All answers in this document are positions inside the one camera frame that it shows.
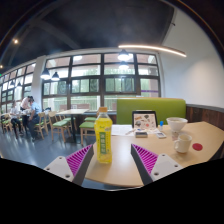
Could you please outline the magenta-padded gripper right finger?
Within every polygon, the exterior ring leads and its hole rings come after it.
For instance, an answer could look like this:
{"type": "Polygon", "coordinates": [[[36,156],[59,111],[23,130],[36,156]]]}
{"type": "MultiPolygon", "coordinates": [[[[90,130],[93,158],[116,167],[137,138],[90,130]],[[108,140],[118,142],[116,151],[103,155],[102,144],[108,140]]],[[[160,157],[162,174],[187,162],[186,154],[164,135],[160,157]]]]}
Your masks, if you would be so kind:
{"type": "Polygon", "coordinates": [[[167,154],[157,155],[135,144],[131,145],[131,155],[144,185],[182,169],[182,166],[167,154]]]}

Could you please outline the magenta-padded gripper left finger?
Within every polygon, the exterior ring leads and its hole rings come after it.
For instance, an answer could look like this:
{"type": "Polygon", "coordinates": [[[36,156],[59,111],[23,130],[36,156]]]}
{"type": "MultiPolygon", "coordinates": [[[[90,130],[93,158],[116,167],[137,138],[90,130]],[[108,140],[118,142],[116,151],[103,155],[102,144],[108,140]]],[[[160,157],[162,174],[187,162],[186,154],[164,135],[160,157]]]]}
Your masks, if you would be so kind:
{"type": "Polygon", "coordinates": [[[67,157],[58,156],[44,170],[81,186],[93,155],[90,144],[67,157]]]}

